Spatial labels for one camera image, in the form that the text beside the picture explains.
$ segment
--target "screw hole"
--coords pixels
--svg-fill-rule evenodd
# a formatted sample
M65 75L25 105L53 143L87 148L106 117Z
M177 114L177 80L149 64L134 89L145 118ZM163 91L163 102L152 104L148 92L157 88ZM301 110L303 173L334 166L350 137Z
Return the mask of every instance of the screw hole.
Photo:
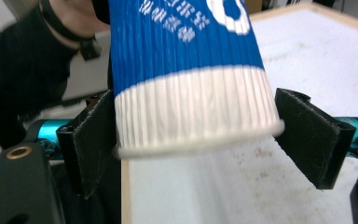
M27 156L30 154L32 149L30 147L16 147L14 149L11 149L7 153L7 158L10 160L16 160L22 157Z

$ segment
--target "black strap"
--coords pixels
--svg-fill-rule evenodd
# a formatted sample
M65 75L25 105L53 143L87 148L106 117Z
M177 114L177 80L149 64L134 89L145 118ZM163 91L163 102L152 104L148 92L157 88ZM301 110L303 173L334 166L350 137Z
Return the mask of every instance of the black strap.
M42 11L43 17L48 22L48 24L50 24L50 26L52 26L54 30L57 31L60 35L76 42L94 39L94 37L91 38L81 37L69 31L65 26L63 26L60 19L58 19L58 17L54 13L49 0L42 0L41 3L43 8Z

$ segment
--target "blue paper cup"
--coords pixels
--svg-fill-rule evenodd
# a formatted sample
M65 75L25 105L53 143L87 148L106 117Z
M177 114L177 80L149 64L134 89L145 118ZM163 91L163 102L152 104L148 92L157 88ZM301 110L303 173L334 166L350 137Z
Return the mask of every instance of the blue paper cup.
M110 0L121 158L283 131L241 0Z

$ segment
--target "white table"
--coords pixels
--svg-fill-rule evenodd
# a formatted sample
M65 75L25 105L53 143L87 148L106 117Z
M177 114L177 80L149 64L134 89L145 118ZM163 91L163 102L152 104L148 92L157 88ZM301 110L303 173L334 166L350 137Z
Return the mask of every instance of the white table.
M252 16L273 91L358 116L358 20L300 4ZM198 155L122 162L123 223L352 223L358 160L318 190L272 137Z

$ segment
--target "black foam pad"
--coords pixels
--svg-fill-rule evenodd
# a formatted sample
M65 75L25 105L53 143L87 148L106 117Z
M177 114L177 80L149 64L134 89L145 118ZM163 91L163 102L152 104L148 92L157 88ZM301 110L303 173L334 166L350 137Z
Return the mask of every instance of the black foam pad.
M317 189L332 189L355 128L330 117L299 92L277 89L275 102L285 124L278 144Z
M90 196L98 188L117 144L113 93L108 91L89 104L62 126L57 136L74 192Z

